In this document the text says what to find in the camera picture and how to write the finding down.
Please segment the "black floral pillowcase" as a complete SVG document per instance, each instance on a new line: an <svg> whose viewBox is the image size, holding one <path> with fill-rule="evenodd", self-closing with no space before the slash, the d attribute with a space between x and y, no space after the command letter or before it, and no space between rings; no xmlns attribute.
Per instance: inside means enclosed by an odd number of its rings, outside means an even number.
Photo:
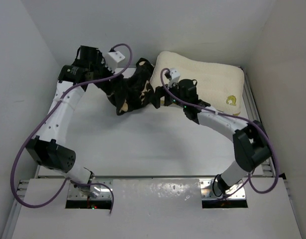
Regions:
<svg viewBox="0 0 306 239"><path fill-rule="evenodd" d="M123 75L96 83L115 106L116 114L121 116L147 106L153 101L154 89L150 83L154 71L153 65L145 58L136 63L136 70L130 78Z"/></svg>

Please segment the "cream yellow pillow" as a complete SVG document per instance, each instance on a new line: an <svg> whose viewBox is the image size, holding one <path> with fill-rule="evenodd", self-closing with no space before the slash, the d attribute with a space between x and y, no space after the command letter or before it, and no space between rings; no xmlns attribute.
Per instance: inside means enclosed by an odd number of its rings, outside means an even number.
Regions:
<svg viewBox="0 0 306 239"><path fill-rule="evenodd" d="M236 66L191 60L175 52L163 51L151 77L153 88L161 86L160 73L175 68L180 79L197 80L197 94L217 110L230 115L241 112L244 72Z"/></svg>

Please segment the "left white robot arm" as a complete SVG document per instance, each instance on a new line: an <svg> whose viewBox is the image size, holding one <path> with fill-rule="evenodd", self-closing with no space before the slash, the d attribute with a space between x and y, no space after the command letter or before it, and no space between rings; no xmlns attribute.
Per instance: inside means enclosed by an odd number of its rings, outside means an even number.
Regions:
<svg viewBox="0 0 306 239"><path fill-rule="evenodd" d="M87 184L92 173L76 162L74 150L65 147L66 135L75 108L87 89L79 83L100 78L98 71L103 66L102 53L97 48L78 48L74 62L61 69L48 112L50 117L25 147L40 166L55 170L79 184Z"/></svg>

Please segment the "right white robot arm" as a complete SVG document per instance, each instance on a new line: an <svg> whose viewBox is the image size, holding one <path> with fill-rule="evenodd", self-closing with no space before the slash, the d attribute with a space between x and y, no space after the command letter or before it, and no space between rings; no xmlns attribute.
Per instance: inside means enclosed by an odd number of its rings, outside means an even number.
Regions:
<svg viewBox="0 0 306 239"><path fill-rule="evenodd" d="M227 190L271 157L262 124L217 112L199 98L196 80L183 79L158 86L154 97L155 107L159 108L160 99L164 98L164 106L182 107L189 120L213 129L233 143L234 161L223 173L216 175L212 183L212 192L217 198L224 197Z"/></svg>

